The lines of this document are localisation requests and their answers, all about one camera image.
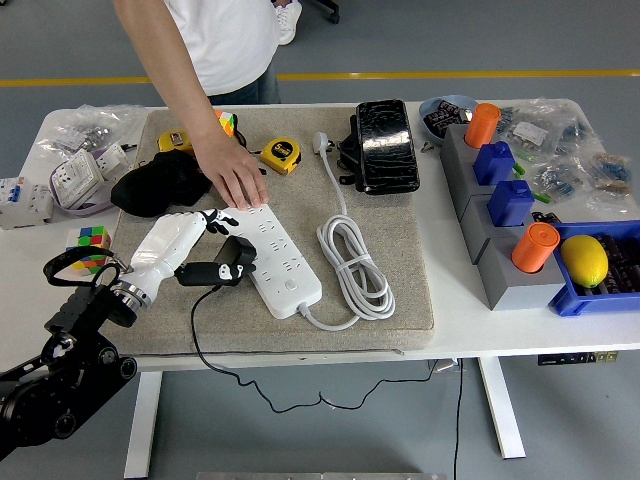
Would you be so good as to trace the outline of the person's right hand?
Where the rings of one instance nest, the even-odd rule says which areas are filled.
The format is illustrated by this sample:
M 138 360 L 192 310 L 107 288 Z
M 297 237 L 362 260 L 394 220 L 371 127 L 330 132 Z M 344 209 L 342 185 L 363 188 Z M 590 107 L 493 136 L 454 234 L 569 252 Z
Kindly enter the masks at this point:
M 205 131 L 191 139 L 196 160 L 222 200 L 239 210 L 269 202 L 269 193 L 255 159 L 224 132 Z

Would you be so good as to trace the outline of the white and black robot left hand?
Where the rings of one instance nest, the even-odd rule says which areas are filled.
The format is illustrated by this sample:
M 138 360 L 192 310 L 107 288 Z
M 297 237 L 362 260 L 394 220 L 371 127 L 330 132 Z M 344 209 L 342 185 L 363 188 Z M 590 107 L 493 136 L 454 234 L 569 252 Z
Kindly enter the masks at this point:
M 120 278 L 122 285 L 151 304 L 162 281 L 176 277 L 183 286 L 235 286 L 256 269 L 256 249 L 245 238 L 229 233 L 239 222 L 212 209 L 160 217 L 133 254 L 132 270 Z M 221 233 L 226 241 L 212 262 L 186 261 L 205 232 Z

